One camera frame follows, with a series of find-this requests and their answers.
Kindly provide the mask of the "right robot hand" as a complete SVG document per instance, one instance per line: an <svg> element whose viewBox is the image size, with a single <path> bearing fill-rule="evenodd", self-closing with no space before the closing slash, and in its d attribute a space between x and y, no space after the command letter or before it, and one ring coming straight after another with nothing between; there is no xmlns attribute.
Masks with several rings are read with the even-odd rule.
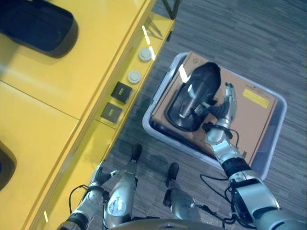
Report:
<svg viewBox="0 0 307 230"><path fill-rule="evenodd" d="M226 82L225 87L224 102L221 105L213 106L206 102L201 102L201 105L217 119L219 125L223 124L225 127L230 127L236 116L237 100L233 84Z"/></svg>

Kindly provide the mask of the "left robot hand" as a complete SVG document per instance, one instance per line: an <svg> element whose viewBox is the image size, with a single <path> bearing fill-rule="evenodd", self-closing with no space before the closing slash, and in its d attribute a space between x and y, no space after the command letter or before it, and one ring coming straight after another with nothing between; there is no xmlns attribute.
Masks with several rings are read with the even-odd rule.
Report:
<svg viewBox="0 0 307 230"><path fill-rule="evenodd" d="M106 160L102 160L96 167L89 183L90 186L102 186L105 182L118 174L118 170L113 170L111 172L103 172L105 162Z"/></svg>

